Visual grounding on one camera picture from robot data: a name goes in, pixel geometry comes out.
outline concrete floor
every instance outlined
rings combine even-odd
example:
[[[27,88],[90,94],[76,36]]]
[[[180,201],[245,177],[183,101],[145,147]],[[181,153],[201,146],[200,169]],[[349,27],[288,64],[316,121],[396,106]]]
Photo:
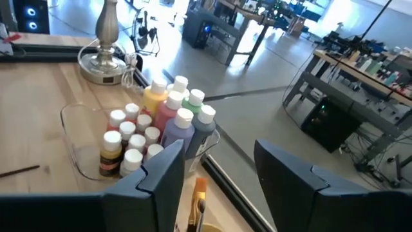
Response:
[[[54,15],[50,16],[51,33],[94,37],[95,23],[103,0],[60,0],[59,2],[61,3],[58,7],[50,10]],[[71,13],[81,10],[85,13],[76,14],[76,17]],[[119,0],[117,12],[120,28],[131,26],[135,11],[123,0]],[[178,26],[176,28],[170,26],[167,23],[168,17],[163,16],[157,22],[149,22],[149,27],[158,28],[160,53],[158,57],[144,57],[144,74],[148,78],[162,77],[170,82],[167,76],[184,75],[189,79],[190,89],[199,88],[207,97],[274,88],[265,93],[207,103],[216,109],[216,122],[222,130],[243,150],[243,155],[239,154],[223,139],[213,149],[213,158],[273,226],[257,175],[250,167],[256,139],[266,139],[304,160],[320,165],[365,188],[376,189],[368,183],[373,184],[370,179],[355,171],[347,154],[328,153],[297,127],[294,120],[300,124],[313,108],[312,103],[298,102],[294,99],[288,107],[293,120],[281,107],[286,87],[298,73],[299,67],[304,67],[305,61],[315,48],[310,41],[282,35],[281,31],[270,29],[247,69],[242,65],[247,58],[244,55],[235,56],[231,65],[227,67],[220,63],[223,61],[219,61],[219,57],[215,57],[212,50],[194,50],[182,41]],[[260,26],[251,23],[239,49],[251,50],[260,29]],[[133,45],[128,38],[130,33],[131,29],[121,31],[119,43],[126,50],[133,51]],[[354,94],[341,81],[334,81],[333,84],[341,91]],[[364,100],[361,93],[356,97],[360,101]],[[397,153],[409,155],[408,148],[407,144],[397,144],[385,154],[384,159]],[[380,168],[393,176],[392,164],[382,162]],[[412,177],[412,172],[408,170],[405,172]]]

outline blue light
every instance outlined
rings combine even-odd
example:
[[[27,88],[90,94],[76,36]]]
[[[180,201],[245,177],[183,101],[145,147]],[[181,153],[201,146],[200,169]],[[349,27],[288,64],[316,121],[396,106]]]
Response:
[[[205,31],[206,33],[211,32],[211,30],[212,30],[212,27],[211,27],[211,26],[205,26],[205,28],[204,28],[204,31]]]
[[[29,16],[35,16],[36,15],[36,11],[33,8],[27,8],[26,12]]]
[[[37,24],[35,22],[30,22],[30,23],[28,23],[28,27],[32,30],[36,30],[37,29]]]

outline desktop computer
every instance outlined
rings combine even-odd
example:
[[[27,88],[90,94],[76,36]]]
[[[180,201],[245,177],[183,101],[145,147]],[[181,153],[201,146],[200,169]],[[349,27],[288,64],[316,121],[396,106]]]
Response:
[[[309,113],[301,129],[331,153],[360,125],[361,121],[350,114],[350,108],[340,107],[325,97]]]

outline wooden table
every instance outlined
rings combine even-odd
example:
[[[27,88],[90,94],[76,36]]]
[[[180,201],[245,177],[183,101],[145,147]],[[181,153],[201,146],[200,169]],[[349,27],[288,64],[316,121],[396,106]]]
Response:
[[[22,34],[17,43],[84,45],[87,38]],[[84,177],[74,168],[60,112],[68,104],[107,110],[140,104],[141,95],[120,85],[99,86],[84,80],[75,63],[0,64],[0,172],[40,165],[36,170],[0,179],[2,193],[79,192]],[[205,222],[224,231],[252,231],[203,168],[185,180],[177,216],[181,231],[189,216],[196,176],[207,177]]]

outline computer tower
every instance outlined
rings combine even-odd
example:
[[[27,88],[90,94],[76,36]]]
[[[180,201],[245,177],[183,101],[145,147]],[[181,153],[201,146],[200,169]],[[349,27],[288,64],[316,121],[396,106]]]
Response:
[[[48,5],[45,0],[13,0],[19,32],[50,34]]]
[[[202,19],[196,12],[189,10],[183,26],[183,39],[193,48],[204,49],[212,32],[212,23]]]
[[[323,98],[303,121],[301,129],[330,153],[361,125],[350,114],[350,107],[340,107],[335,101]]]

